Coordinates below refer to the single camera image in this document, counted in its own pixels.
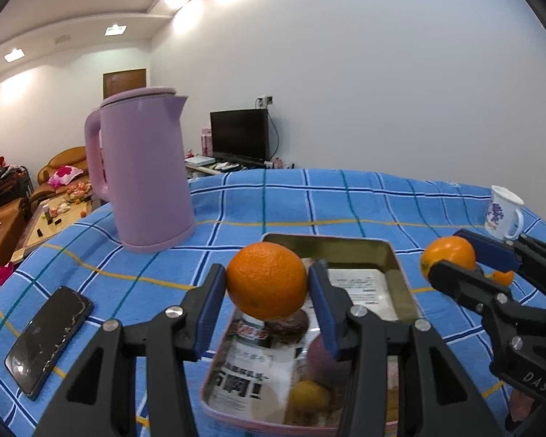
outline brown leather sofa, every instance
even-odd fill
[[[0,207],[0,266],[10,261],[26,228],[25,202],[25,198],[17,198]]]
[[[47,184],[47,181],[61,166],[75,166],[82,169],[85,173],[78,178],[73,179],[68,186],[59,187],[54,190],[51,185]],[[87,156],[85,154],[85,146],[78,146],[58,153],[52,158],[46,166],[44,166],[36,176],[38,181],[38,187],[30,195],[28,201],[30,202],[30,210],[34,213],[38,208],[38,204],[47,198],[52,198],[57,195],[67,192],[67,189],[79,182],[89,181],[89,168],[87,167]]]

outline blue checkered tablecloth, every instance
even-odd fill
[[[375,172],[249,170],[199,179],[190,185],[197,228],[184,244],[155,255],[122,248],[110,205],[94,211],[38,249],[0,290],[0,415],[18,437],[29,437],[65,373],[109,318],[123,324],[150,320],[202,283],[213,263],[266,232],[385,239],[396,250],[423,315],[429,318],[469,372],[498,420],[507,413],[508,386],[488,370],[490,339],[478,316],[428,287],[419,257],[435,238],[458,228],[482,232],[489,189],[403,179]],[[546,241],[546,223],[524,210],[525,231]],[[16,336],[56,288],[88,296],[95,308],[57,363],[39,398],[28,400],[4,367]],[[517,278],[514,297],[546,307],[546,298]],[[247,437],[207,417],[198,391],[232,312],[225,298],[210,350],[187,363],[187,381],[202,437]],[[145,361],[138,361],[137,433],[149,435]]]

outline ceiling light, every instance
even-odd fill
[[[4,59],[6,59],[6,62],[14,62],[15,60],[18,60],[23,57],[24,57],[24,52],[22,52],[22,49],[13,49],[10,54],[7,54],[6,56],[4,56]]]
[[[110,28],[107,28],[105,31],[106,36],[119,36],[120,34],[125,33],[127,26],[118,26],[114,24]]]
[[[164,0],[170,9],[179,9],[186,4],[186,0]]]

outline air vent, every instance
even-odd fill
[[[70,40],[71,36],[69,36],[68,34],[63,34],[62,36],[55,38],[55,44],[61,44],[62,42],[68,42]]]

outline mandarin orange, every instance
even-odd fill
[[[501,271],[494,271],[491,275],[491,278],[495,283],[501,284],[502,286],[509,286],[514,282],[515,273],[513,271],[508,271],[507,273],[502,273]]]
[[[259,320],[294,314],[307,295],[300,257],[285,246],[261,242],[239,251],[226,268],[226,287],[241,311]]]
[[[477,264],[473,246],[460,236],[443,236],[427,246],[420,257],[420,272],[427,281],[431,266],[441,260],[470,270],[475,269]]]

